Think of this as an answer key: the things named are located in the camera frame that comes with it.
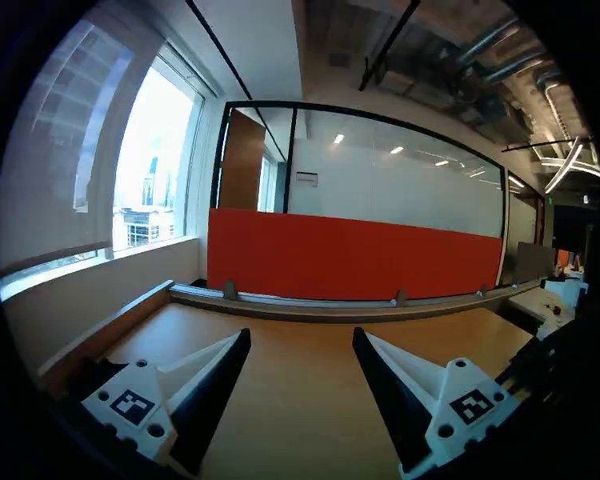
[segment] desk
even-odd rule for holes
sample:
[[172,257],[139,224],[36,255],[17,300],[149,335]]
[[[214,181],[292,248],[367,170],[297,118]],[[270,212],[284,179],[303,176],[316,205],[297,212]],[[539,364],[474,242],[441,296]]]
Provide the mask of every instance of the desk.
[[[534,288],[523,294],[515,295],[507,301],[513,307],[531,315],[541,323],[536,334],[540,340],[575,318],[574,308],[565,305],[560,295],[543,288]],[[560,315],[554,314],[547,305],[559,306]]]
[[[171,362],[243,327],[251,329],[251,351],[202,480],[399,479],[398,456],[351,346],[354,324],[261,320],[171,303],[106,356]],[[362,327],[439,365],[468,357],[492,377],[532,338],[484,309]]]

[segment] ceiling light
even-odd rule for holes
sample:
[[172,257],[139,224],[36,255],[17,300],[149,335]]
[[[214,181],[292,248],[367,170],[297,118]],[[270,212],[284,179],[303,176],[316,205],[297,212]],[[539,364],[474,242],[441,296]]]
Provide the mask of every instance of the ceiling light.
[[571,149],[571,152],[566,156],[566,160],[564,165],[562,165],[556,175],[546,184],[545,194],[551,192],[565,177],[566,173],[569,169],[574,165],[575,159],[578,158],[580,152],[582,151],[582,144],[580,143],[580,137],[576,137],[574,142],[574,148]]
[[[560,158],[558,158],[558,160],[560,160],[560,162],[542,162],[542,166],[556,166],[556,167],[561,167],[562,165],[564,165],[564,160],[561,160]],[[585,172],[588,174],[592,174],[595,175],[596,177],[600,178],[600,170],[598,170],[597,168],[594,168],[594,166],[580,166],[580,165],[586,165],[584,162],[574,162],[574,164],[571,166],[572,170],[576,170],[578,172]]]
[[516,177],[512,177],[511,175],[509,175],[509,181],[515,183],[520,188],[524,188],[525,187],[522,182],[520,182]]

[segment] screw hole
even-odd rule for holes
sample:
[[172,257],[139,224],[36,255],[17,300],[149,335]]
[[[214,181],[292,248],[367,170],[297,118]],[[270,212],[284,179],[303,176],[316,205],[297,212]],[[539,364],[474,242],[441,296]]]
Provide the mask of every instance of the screw hole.
[[110,423],[105,423],[102,426],[104,427],[105,432],[107,432],[109,435],[116,435],[116,433],[118,432],[118,429]]
[[465,451],[473,450],[478,445],[478,440],[472,438],[471,440],[465,443]]
[[149,435],[156,438],[160,438],[165,434],[165,429],[162,428],[162,425],[159,425],[157,423],[152,423],[151,425],[149,425],[146,428],[146,431],[149,433]]
[[132,438],[126,437],[123,438],[120,443],[129,450],[137,450],[138,444]]
[[443,426],[438,428],[438,435],[440,435],[442,438],[448,438],[453,434],[454,428],[448,423],[445,423]]

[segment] ceiling pipe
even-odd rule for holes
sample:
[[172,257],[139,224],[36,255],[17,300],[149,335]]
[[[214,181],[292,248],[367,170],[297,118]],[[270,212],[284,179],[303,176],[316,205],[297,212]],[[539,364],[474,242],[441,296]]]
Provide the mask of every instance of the ceiling pipe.
[[502,82],[511,75],[518,74],[524,70],[538,66],[544,62],[551,60],[550,55],[543,51],[525,52],[508,62],[507,64],[498,68],[492,74],[484,77],[484,81],[487,84],[494,84]]
[[483,51],[491,48],[493,45],[501,42],[505,38],[508,38],[511,35],[519,32],[520,27],[520,20],[518,18],[512,18],[505,21],[495,29],[480,37],[475,43],[465,48],[464,51],[455,59],[456,63],[459,65],[470,64]]

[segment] glass partition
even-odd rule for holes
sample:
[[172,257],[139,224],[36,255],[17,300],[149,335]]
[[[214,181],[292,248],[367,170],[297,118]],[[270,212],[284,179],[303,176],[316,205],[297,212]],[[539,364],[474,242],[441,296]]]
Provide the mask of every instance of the glass partition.
[[375,301],[495,287],[505,171],[480,153],[335,106],[232,102],[223,123],[210,288]]
[[518,244],[542,244],[544,204],[540,195],[519,178],[509,174],[509,228],[500,285],[514,282]]
[[502,169],[487,160],[344,114],[304,111],[296,131],[290,214],[502,235]]

